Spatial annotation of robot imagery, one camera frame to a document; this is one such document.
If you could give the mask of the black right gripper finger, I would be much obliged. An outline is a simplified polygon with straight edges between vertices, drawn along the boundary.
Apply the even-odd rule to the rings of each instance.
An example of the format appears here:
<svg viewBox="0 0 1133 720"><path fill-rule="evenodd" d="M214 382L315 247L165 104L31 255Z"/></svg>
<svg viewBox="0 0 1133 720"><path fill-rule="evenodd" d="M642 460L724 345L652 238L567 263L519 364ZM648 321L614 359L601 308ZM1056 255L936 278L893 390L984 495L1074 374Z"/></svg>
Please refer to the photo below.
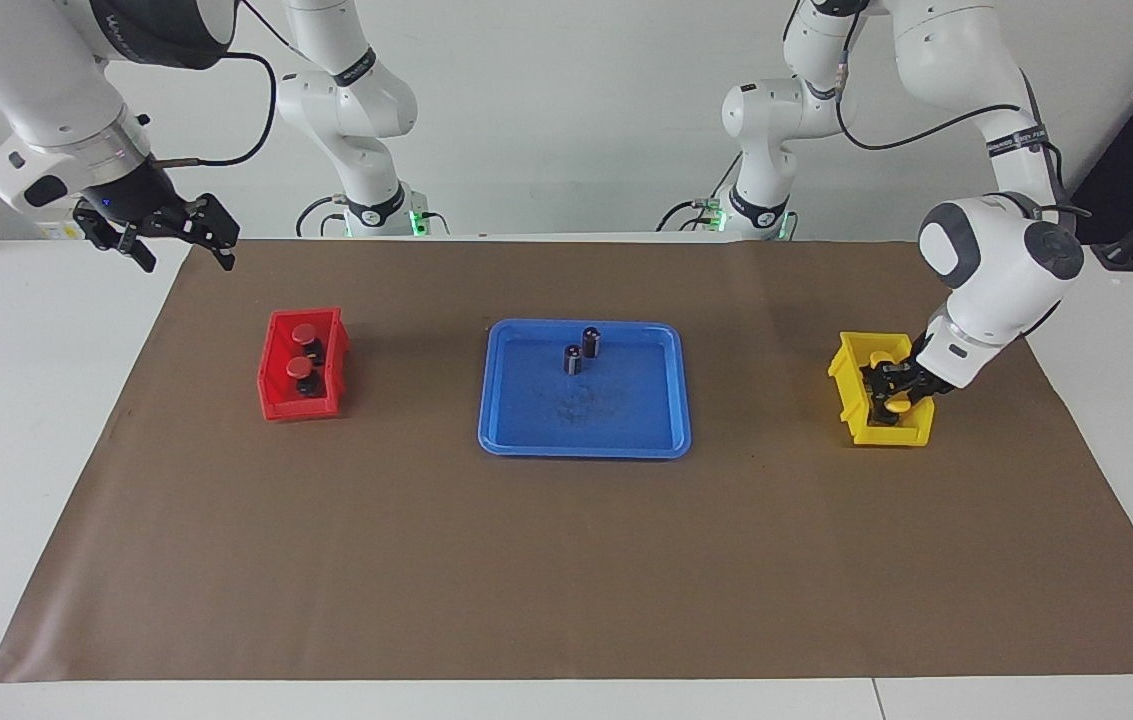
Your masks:
<svg viewBox="0 0 1133 720"><path fill-rule="evenodd" d="M232 272L240 225L213 193L185 204L185 242L208 249L224 272Z"/></svg>
<svg viewBox="0 0 1133 720"><path fill-rule="evenodd" d="M145 242L133 232L133 228L126 231L118 231L114 225L103 215L77 215L76 225L80 228L83 236L95 249L113 251L130 259L133 263L140 266L142 272L153 273L156 268L156 259Z"/></svg>

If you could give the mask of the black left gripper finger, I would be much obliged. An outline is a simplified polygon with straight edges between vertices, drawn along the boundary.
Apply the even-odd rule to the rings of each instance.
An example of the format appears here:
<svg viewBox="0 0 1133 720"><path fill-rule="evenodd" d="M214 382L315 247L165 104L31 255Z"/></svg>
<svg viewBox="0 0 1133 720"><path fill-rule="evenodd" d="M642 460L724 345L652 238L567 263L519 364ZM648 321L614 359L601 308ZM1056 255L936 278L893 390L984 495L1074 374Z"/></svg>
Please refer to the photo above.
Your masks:
<svg viewBox="0 0 1133 720"><path fill-rule="evenodd" d="M903 379L903 370L898 370L895 364L877 363L864 366L866 393L871 403L872 413L876 413L876 393L886 388L903 389L901 388L901 379Z"/></svg>
<svg viewBox="0 0 1133 720"><path fill-rule="evenodd" d="M910 389L886 388L876 393L877 427L898 427L919 403Z"/></svg>

